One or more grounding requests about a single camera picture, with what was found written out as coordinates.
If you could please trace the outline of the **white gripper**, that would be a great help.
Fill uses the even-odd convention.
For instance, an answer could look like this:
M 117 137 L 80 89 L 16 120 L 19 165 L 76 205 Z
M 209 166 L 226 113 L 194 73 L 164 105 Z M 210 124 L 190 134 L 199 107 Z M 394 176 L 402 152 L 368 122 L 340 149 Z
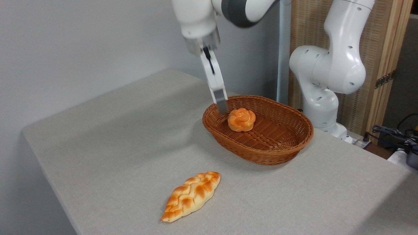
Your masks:
M 216 105 L 218 112 L 223 115 L 228 112 L 228 96 L 215 53 L 210 49 L 203 49 L 200 54 L 200 59 L 207 77 L 209 88 L 211 89 L 213 103 Z

